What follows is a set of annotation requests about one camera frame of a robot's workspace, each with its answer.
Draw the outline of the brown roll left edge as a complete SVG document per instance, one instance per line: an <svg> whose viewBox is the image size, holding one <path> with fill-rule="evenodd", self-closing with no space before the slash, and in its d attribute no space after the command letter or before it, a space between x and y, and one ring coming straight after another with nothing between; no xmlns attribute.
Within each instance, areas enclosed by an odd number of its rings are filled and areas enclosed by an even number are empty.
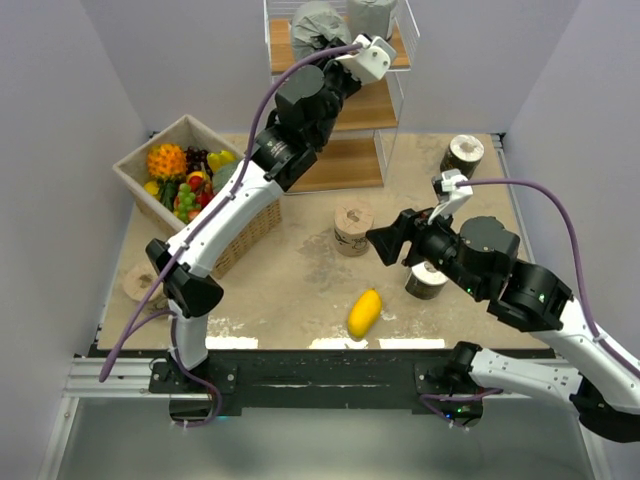
<svg viewBox="0 0 640 480"><path fill-rule="evenodd" d="M133 301L140 302L156 278L156 271L150 264L144 262L136 264L124 277L124 293ZM162 293L161 287L158 287L146 302L147 305L155 307L159 307L165 303L166 298Z"/></svg>

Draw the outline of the black white roll centre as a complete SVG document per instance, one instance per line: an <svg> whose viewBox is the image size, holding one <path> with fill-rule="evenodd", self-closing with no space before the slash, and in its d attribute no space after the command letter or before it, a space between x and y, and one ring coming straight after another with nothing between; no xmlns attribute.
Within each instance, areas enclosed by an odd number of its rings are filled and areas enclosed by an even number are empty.
<svg viewBox="0 0 640 480"><path fill-rule="evenodd" d="M448 278L435 269L429 262L422 262L410 268L405 283L405 291L419 300L435 299Z"/></svg>

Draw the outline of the yellow bananas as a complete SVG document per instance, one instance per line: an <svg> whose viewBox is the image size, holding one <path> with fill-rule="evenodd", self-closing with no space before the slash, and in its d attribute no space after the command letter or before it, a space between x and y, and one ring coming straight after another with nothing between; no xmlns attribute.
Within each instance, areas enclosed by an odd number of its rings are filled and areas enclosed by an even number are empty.
<svg viewBox="0 0 640 480"><path fill-rule="evenodd" d="M207 154L207 165L213 174L216 174L222 167L232 164L235 161L235 154L228 150L210 152Z"/></svg>

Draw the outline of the wicker basket with cloth liner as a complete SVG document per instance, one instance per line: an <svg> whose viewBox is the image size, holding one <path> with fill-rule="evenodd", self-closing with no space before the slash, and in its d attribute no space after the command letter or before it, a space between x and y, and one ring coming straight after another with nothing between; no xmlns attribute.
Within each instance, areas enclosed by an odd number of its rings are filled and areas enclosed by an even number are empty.
<svg viewBox="0 0 640 480"><path fill-rule="evenodd" d="M172 146L169 149L172 154L176 154L178 149L197 147L213 153L229 151L236 159L243 156L246 146L230 142L195 117L184 115L113 166L116 175L134 196L141 213L170 237L181 230L184 223L174 215L172 209L162 204L162 187L153 190L146 188L148 183L155 180L147 168L148 153L155 146L165 144ZM281 204L275 200L258 213L223 251L212 270L213 277L217 280L223 278L244 254L281 222Z"/></svg>

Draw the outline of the brown roll centre table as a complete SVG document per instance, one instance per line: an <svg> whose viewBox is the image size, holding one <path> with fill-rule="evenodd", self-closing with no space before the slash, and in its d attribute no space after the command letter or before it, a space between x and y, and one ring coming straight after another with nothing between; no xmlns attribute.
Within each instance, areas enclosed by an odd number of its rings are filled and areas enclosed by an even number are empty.
<svg viewBox="0 0 640 480"><path fill-rule="evenodd" d="M364 201L339 204L334 211L334 246L347 257L364 255L369 248L366 232L373 227L372 206Z"/></svg>

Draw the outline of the green grape bunch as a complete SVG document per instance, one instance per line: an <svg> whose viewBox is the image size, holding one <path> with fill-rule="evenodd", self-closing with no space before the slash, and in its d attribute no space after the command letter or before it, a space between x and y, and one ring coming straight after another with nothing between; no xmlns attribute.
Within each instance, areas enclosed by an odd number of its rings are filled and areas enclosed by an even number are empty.
<svg viewBox="0 0 640 480"><path fill-rule="evenodd" d="M196 194L188 183L178 186L174 198L173 213L183 223L191 222L201 211L201 206L196 202Z"/></svg>

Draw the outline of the dark purple grapes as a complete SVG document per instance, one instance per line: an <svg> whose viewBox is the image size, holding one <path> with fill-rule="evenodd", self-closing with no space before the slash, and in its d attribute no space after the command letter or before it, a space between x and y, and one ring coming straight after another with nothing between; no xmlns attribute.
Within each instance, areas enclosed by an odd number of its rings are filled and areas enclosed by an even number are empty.
<svg viewBox="0 0 640 480"><path fill-rule="evenodd" d="M189 146L185 150L186 172L190 174L194 171L204 170L207 174L209 174L210 168L208 165L208 155L209 151L206 149Z"/></svg>

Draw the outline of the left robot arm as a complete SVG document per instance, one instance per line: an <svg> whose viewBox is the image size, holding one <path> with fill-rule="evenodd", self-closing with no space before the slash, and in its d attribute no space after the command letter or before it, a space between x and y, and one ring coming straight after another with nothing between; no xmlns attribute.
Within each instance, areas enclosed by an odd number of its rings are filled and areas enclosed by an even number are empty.
<svg viewBox="0 0 640 480"><path fill-rule="evenodd" d="M251 126L244 159L212 202L168 241L151 241L146 253L159 275L172 314L171 378L185 392L207 380L203 362L209 313L223 289L211 271L223 251L267 206L316 162L347 98L366 82L348 55L319 52L285 71L257 112L275 104L263 129Z"/></svg>

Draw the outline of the grey roll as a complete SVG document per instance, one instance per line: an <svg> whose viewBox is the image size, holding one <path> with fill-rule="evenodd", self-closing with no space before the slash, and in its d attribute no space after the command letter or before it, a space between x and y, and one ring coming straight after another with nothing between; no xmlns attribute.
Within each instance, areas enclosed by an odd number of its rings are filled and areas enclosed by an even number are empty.
<svg viewBox="0 0 640 480"><path fill-rule="evenodd" d="M397 0L348 0L347 25L353 37L366 34L392 38L397 16Z"/></svg>
<svg viewBox="0 0 640 480"><path fill-rule="evenodd" d="M290 44L295 61L334 46L352 42L343 16L327 1L308 1L290 22Z"/></svg>

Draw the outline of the green netted melon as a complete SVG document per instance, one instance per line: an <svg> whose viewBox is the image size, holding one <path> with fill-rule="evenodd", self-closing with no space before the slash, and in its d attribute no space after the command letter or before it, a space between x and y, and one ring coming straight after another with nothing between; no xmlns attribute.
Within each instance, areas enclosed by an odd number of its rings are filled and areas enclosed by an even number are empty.
<svg viewBox="0 0 640 480"><path fill-rule="evenodd" d="M236 163L229 163L227 165L222 166L212 177L212 188L213 193L218 195L219 192L225 187L227 182L235 173L237 168Z"/></svg>

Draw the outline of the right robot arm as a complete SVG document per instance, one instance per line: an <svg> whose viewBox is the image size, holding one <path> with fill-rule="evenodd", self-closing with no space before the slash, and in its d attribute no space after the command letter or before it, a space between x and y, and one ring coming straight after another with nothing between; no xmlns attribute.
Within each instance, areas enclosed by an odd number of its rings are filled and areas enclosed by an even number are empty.
<svg viewBox="0 0 640 480"><path fill-rule="evenodd" d="M499 322L545 343L567 362L546 367L460 341L438 372L459 393L473 387L546 400L577 415L591 432L617 443L639 439L638 360L589 329L583 308L550 270L518 259L520 238L491 216L431 219L429 210L402 211L366 238L384 265L427 262Z"/></svg>

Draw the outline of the black white roll back corner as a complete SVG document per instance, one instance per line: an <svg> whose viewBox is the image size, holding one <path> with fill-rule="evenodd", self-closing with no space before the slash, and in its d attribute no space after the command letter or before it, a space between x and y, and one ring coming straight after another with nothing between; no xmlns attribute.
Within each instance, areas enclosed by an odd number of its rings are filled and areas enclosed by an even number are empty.
<svg viewBox="0 0 640 480"><path fill-rule="evenodd" d="M461 134L451 139L440 162L440 171L457 169L471 178L485 153L483 143L473 135Z"/></svg>

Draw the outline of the orange pineapple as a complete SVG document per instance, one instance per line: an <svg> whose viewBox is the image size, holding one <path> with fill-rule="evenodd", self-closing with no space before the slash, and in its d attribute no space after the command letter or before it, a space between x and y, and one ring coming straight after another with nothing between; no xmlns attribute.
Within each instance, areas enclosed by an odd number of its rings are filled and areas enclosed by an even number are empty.
<svg viewBox="0 0 640 480"><path fill-rule="evenodd" d="M147 153L146 166L149 175L156 180L178 180L186 176L186 154L177 144L154 145Z"/></svg>

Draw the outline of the yellow mango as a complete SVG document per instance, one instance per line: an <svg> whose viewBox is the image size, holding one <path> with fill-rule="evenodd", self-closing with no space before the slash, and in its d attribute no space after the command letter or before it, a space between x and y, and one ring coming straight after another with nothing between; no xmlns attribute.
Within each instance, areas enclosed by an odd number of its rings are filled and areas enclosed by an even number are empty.
<svg viewBox="0 0 640 480"><path fill-rule="evenodd" d="M363 339L373 327L382 311L382 299L375 289L365 291L352 307L347 330L355 339Z"/></svg>

